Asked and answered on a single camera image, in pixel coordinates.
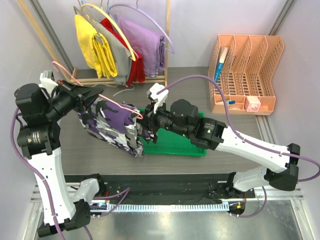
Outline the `pink wire hanger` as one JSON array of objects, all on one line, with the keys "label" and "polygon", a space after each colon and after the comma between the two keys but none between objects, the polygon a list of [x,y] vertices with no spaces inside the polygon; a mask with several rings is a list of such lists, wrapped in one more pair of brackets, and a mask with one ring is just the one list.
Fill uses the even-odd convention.
[{"label": "pink wire hanger", "polygon": [[[77,83],[79,86],[81,86],[81,87],[84,86],[84,85],[83,85],[82,83],[80,83],[76,78],[74,78],[73,75],[72,75],[63,65],[61,65],[60,63],[58,63],[57,61],[52,61],[51,64],[52,64],[52,66],[55,68],[55,70],[56,70],[57,72],[59,71],[59,70],[58,70],[58,67],[59,67],[59,68],[62,69],[65,73],[67,73],[67,75],[69,75],[69,77],[71,78],[71,80],[73,80],[74,82],[76,82],[76,83]],[[114,100],[112,100],[112,99],[110,99],[110,98],[108,98],[108,97],[106,97],[106,96],[104,96],[104,95],[102,95],[102,94],[99,94],[98,96],[99,96],[100,98],[102,98],[102,99],[105,99],[105,100],[107,100],[107,101],[109,101],[109,102],[117,105],[117,106],[118,106],[119,108],[121,108],[121,109],[130,111],[131,113],[136,114],[136,115],[137,115],[137,119],[139,119],[139,120],[142,120],[142,119],[143,119],[143,116],[142,116],[142,114],[140,113],[140,111],[136,111],[136,110],[133,110],[133,109],[131,109],[131,108],[129,108],[129,107],[122,106],[121,104],[117,103],[116,101],[114,101]]]}]

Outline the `purple camouflage trousers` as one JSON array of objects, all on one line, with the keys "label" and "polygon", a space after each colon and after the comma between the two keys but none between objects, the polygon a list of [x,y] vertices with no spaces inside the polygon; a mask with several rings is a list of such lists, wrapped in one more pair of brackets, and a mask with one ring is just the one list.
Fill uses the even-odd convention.
[{"label": "purple camouflage trousers", "polygon": [[[122,106],[138,110],[133,105]],[[137,123],[136,114],[121,109],[108,100],[97,98],[87,111],[77,115],[90,136],[133,157],[143,156],[144,147],[140,140],[142,126]]]}]

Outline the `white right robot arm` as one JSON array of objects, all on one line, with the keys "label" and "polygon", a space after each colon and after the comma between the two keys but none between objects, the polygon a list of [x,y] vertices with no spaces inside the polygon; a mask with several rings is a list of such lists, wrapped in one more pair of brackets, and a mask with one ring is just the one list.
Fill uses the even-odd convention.
[{"label": "white right robot arm", "polygon": [[293,191],[298,183],[298,160],[290,154],[299,154],[300,146],[281,146],[254,137],[238,136],[232,128],[213,118],[200,116],[198,107],[185,99],[175,101],[170,109],[152,102],[142,111],[138,123],[144,130],[156,135],[164,129],[189,139],[201,149],[232,153],[260,164],[260,167],[232,172],[227,182],[209,193],[213,199],[237,198],[245,192],[271,186],[281,191]]}]

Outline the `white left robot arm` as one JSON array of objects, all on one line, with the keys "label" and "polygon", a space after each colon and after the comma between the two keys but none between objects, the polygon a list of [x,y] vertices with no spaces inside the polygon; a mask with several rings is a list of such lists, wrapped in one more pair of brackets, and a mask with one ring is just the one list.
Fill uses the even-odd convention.
[{"label": "white left robot arm", "polygon": [[12,125],[21,116],[17,139],[11,143],[20,160],[33,171],[42,200],[44,219],[38,228],[39,237],[63,231],[86,229],[91,221],[90,203],[106,195],[100,174],[91,174],[70,196],[63,169],[59,120],[71,111],[83,113],[104,91],[101,87],[85,87],[59,80],[52,94],[35,83],[21,86],[14,92],[17,110]]}]

